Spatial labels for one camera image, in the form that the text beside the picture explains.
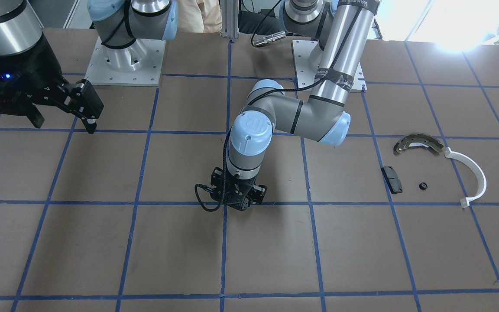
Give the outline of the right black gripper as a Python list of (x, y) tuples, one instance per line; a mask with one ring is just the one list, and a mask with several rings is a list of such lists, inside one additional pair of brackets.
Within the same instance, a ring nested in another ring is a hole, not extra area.
[(36, 129), (44, 123), (37, 105), (73, 114), (89, 134), (95, 133), (104, 105), (91, 82), (68, 83), (44, 34), (15, 55), (0, 56), (0, 114), (26, 116)]

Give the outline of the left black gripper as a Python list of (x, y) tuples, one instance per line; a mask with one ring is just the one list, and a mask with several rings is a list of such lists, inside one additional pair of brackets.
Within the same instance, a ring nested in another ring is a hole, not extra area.
[(223, 170), (215, 167), (211, 174), (211, 198), (228, 207), (245, 211), (252, 204), (262, 204), (267, 192), (266, 185), (255, 184), (256, 177), (240, 179), (229, 172), (226, 174), (226, 195), (222, 197)]

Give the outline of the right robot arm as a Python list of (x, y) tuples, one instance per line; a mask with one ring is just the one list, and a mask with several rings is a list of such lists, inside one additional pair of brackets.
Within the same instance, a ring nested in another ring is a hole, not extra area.
[(0, 114), (26, 117), (40, 128), (40, 105), (77, 117), (95, 132), (104, 105), (95, 85), (158, 84), (162, 58), (151, 48), (178, 31), (175, 0), (66, 0), (65, 28), (95, 29), (97, 43), (84, 79), (69, 82), (43, 33), (49, 12), (28, 0), (0, 0)]

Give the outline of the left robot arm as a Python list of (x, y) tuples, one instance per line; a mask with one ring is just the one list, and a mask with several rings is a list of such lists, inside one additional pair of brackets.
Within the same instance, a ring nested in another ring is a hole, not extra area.
[(339, 146), (349, 130), (344, 105), (354, 85), (379, 0), (283, 0), (279, 21), (287, 31), (318, 41), (318, 63), (304, 101), (271, 79), (258, 81), (230, 128), (223, 165), (214, 168), (211, 185), (196, 184), (217, 202), (245, 211), (261, 204), (266, 186), (255, 183), (275, 130)]

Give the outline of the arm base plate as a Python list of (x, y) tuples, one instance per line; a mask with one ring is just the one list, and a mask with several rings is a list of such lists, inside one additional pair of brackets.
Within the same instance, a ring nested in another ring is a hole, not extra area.
[[(296, 79), (299, 88), (311, 85), (314, 82), (315, 73), (319, 65), (319, 57), (321, 51), (316, 51), (319, 48), (317, 41), (293, 40), (292, 51), (294, 56), (294, 67)], [(358, 67), (353, 74), (354, 84), (352, 92), (367, 91), (366, 78), (363, 74), (362, 64), (359, 62)]]
[(166, 41), (137, 39), (130, 47), (110, 49), (98, 38), (85, 79), (100, 86), (158, 87)]

